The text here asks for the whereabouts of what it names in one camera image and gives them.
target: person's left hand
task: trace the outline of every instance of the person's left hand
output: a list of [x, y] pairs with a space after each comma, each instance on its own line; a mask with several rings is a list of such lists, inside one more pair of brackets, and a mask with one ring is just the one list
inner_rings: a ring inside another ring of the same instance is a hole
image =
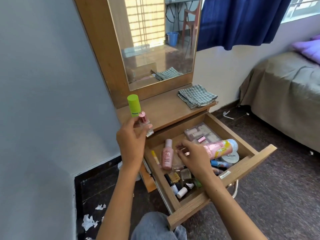
[[152, 128], [146, 125], [140, 133], [134, 131], [134, 124], [139, 117], [130, 118], [117, 132], [117, 142], [122, 157], [122, 167], [138, 174], [144, 153], [147, 132]]

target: mirror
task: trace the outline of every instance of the mirror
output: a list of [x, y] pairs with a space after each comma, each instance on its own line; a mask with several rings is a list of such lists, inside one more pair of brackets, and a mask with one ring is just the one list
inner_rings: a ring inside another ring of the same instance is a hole
[[201, 0], [108, 0], [130, 91], [192, 72]]

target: checkered cloth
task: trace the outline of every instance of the checkered cloth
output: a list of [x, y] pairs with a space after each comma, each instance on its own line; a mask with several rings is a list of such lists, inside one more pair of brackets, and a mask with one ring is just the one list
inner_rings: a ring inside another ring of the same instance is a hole
[[178, 91], [179, 98], [191, 108], [202, 107], [211, 104], [212, 101], [217, 99], [217, 95], [214, 95], [201, 86], [195, 85], [190, 88], [180, 89]]
[[158, 79], [159, 81], [163, 81], [163, 80], [167, 80], [169, 78], [173, 78], [181, 75], [183, 75], [183, 73], [178, 72], [173, 67], [170, 67], [168, 70], [165, 70], [164, 72], [157, 72], [155, 74], [155, 78]]

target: hand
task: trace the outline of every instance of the hand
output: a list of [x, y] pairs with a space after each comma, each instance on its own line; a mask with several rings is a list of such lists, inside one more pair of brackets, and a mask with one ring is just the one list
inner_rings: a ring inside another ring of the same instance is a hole
[[[209, 155], [203, 145], [183, 140], [182, 143], [176, 147], [181, 161], [203, 186], [211, 184], [212, 182], [217, 186], [223, 186], [220, 178], [218, 178], [212, 170]], [[187, 148], [190, 154], [188, 156], [184, 155], [184, 153], [179, 150], [181, 148]]]
[[134, 131], [134, 125], [139, 117], [130, 118], [117, 132], [117, 142], [122, 157], [122, 167], [126, 170], [138, 174], [146, 143], [146, 135], [151, 124], [146, 125], [140, 133]]

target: open drawer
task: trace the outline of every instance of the open drawer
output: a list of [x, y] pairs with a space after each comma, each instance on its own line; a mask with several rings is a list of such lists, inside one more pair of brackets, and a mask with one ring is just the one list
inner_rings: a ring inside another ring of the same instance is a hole
[[226, 187], [251, 172], [276, 150], [275, 146], [269, 145], [260, 152], [256, 151], [226, 125], [206, 111], [155, 132], [154, 135], [146, 141], [144, 157], [150, 167], [158, 190], [171, 214], [167, 218], [170, 230], [174, 230], [179, 224], [206, 206], [210, 202], [210, 199], [202, 188], [196, 189], [194, 187], [191, 192], [178, 200], [164, 177], [164, 174], [168, 173], [168, 171], [159, 168], [151, 154], [151, 150], [155, 151], [161, 162], [161, 151], [165, 146], [165, 140], [172, 139], [172, 147], [175, 148], [175, 145], [183, 139], [187, 139], [184, 131], [201, 122], [204, 122], [223, 140], [234, 139], [238, 143], [238, 154], [241, 160], [219, 176]]

